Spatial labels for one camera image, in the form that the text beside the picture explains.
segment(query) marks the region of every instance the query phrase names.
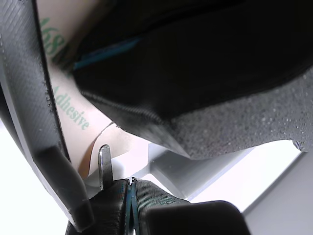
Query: textured plastic surface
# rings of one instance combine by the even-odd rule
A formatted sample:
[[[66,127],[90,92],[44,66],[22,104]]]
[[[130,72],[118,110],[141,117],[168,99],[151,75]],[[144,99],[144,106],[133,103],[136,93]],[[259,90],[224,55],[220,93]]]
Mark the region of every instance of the textured plastic surface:
[[[82,231],[92,224],[92,212],[82,179],[69,163],[34,0],[0,1],[0,82],[28,163]]]

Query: blue stripe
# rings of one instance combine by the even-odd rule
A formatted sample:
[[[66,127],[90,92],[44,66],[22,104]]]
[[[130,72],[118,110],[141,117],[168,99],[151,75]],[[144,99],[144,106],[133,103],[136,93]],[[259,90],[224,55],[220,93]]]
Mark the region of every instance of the blue stripe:
[[[76,62],[74,65],[74,70],[81,69],[87,65],[93,64],[95,62],[105,60],[112,56],[124,53],[130,49],[132,49],[136,44],[140,41],[139,38],[131,39],[128,41],[124,41],[117,45],[109,46],[106,48],[99,49],[92,53],[86,54],[82,56],[82,60]]]

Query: white surface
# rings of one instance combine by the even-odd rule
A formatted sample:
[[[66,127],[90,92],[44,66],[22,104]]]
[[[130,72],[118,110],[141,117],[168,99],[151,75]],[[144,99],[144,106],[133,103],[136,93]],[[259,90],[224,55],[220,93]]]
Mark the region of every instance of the white surface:
[[[67,218],[0,120],[0,234],[64,235]]]
[[[243,212],[299,153],[291,141],[260,145],[191,202],[225,200]]]
[[[292,170],[246,214],[252,235],[313,234],[313,154]]]

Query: black fabric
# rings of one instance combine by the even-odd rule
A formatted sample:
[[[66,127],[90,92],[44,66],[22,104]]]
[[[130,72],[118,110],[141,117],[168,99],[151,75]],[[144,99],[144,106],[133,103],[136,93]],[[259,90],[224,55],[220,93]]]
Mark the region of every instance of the black fabric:
[[[216,7],[235,5],[239,0],[117,0],[116,6],[84,39],[80,54],[138,36],[177,18],[185,18]]]
[[[128,52],[78,69],[75,79],[90,101],[161,120],[273,88],[313,63],[312,5],[247,0],[187,17],[174,17],[172,10],[175,20],[144,31]],[[144,16],[129,11],[122,17],[113,10],[81,44],[81,53],[105,46],[98,39],[115,40],[112,16],[120,16],[116,25]]]
[[[223,201],[149,208],[142,224],[143,235],[250,235],[241,213]]]
[[[114,184],[90,199],[95,224],[78,233],[69,223],[66,235],[122,235],[125,232],[125,206],[129,180]]]
[[[137,231],[139,229],[139,232],[142,232],[142,213],[147,208],[172,204],[190,204],[190,202],[186,200],[170,195],[150,181],[135,179],[132,186],[134,184],[136,187],[136,202],[139,220],[139,228],[136,229]]]

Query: metal hook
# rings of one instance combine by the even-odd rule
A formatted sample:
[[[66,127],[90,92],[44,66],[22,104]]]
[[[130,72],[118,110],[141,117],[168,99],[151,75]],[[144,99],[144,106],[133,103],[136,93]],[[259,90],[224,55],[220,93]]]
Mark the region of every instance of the metal hook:
[[[110,146],[105,144],[99,150],[99,179],[100,190],[109,188],[113,184]]]

